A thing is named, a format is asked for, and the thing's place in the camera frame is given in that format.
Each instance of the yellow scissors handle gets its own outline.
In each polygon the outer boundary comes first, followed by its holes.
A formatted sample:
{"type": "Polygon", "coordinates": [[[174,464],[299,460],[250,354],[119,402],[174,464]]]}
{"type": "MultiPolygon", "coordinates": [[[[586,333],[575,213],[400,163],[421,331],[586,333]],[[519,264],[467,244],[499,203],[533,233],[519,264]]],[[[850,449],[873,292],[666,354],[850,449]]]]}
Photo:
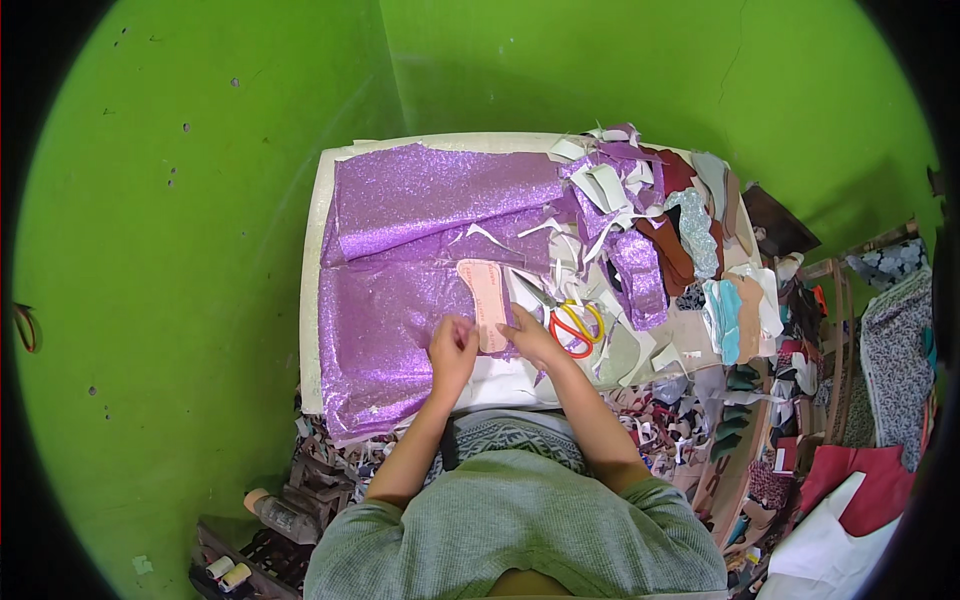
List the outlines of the yellow scissors handle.
{"type": "Polygon", "coordinates": [[[585,302],[584,308],[590,311],[590,314],[593,315],[593,318],[597,320],[599,329],[597,330],[596,336],[590,333],[590,330],[587,328],[586,325],[584,325],[584,322],[580,319],[580,317],[577,316],[577,313],[573,312],[573,309],[570,308],[571,304],[576,304],[576,302],[574,302],[573,300],[567,299],[564,301],[563,304],[560,305],[560,307],[564,310],[564,312],[567,315],[570,316],[570,319],[572,319],[573,322],[577,325],[577,328],[580,329],[580,332],[584,334],[584,337],[590,340],[591,342],[593,342],[594,344],[602,340],[604,333],[606,333],[604,331],[604,326],[603,326],[603,317],[601,317],[597,309],[593,307],[593,304],[585,302]]]}

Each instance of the scissors blade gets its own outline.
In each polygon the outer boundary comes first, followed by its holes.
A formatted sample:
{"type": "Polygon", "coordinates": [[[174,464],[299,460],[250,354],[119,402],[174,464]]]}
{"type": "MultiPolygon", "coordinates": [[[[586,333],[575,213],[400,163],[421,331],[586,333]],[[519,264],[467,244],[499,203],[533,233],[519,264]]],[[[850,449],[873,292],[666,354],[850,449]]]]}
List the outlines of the scissors blade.
{"type": "Polygon", "coordinates": [[[536,298],[540,304],[543,304],[547,308],[553,308],[557,305],[557,301],[547,296],[546,292],[537,287],[533,281],[517,273],[516,271],[514,271],[514,275],[516,275],[516,278],[520,280],[520,283],[523,284],[523,287],[527,288],[527,290],[534,295],[534,298],[536,298]]]}

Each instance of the thread spool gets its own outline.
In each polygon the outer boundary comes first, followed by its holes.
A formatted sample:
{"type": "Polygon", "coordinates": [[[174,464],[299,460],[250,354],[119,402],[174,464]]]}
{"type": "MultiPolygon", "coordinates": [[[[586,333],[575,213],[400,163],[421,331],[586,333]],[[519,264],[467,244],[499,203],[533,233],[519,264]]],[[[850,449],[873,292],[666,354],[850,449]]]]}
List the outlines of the thread spool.
{"type": "Polygon", "coordinates": [[[220,579],[235,566],[229,556],[222,556],[206,568],[206,576],[210,579],[220,579]]]}
{"type": "Polygon", "coordinates": [[[247,581],[247,578],[252,575],[250,568],[243,563],[238,564],[230,571],[224,575],[224,578],[220,580],[220,591],[229,592],[234,591],[237,586],[247,581]]]}

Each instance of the green shirt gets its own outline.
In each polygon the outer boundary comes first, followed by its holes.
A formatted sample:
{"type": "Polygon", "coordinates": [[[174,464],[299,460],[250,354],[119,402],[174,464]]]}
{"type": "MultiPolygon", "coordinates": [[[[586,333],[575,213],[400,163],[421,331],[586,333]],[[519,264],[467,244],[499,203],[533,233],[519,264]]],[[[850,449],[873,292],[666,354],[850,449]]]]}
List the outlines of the green shirt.
{"type": "Polygon", "coordinates": [[[406,511],[350,506],[314,550],[303,597],[478,598],[509,568],[577,596],[726,597],[723,559],[679,490],[649,477],[615,494],[524,450],[467,459],[406,511]]]}

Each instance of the red scissors handle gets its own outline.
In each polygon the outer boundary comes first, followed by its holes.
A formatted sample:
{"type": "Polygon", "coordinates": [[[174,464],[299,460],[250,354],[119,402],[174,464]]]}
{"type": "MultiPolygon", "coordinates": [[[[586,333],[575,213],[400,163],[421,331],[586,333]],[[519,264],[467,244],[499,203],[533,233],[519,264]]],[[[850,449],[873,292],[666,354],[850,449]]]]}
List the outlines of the red scissors handle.
{"type": "Polygon", "coordinates": [[[557,344],[560,344],[561,346],[563,346],[563,344],[560,341],[560,338],[557,337],[557,326],[559,326],[560,329],[562,329],[563,331],[566,331],[567,333],[569,333],[576,339],[580,340],[581,342],[584,343],[584,345],[587,346],[587,348],[584,349],[584,351],[582,352],[567,350],[566,351],[567,354],[569,354],[573,358],[587,358],[588,356],[593,354],[593,342],[591,342],[587,338],[587,336],[581,333],[578,329],[571,327],[568,324],[561,321],[560,317],[557,316],[556,311],[550,311],[550,335],[553,336],[553,339],[557,340],[557,344]]]}

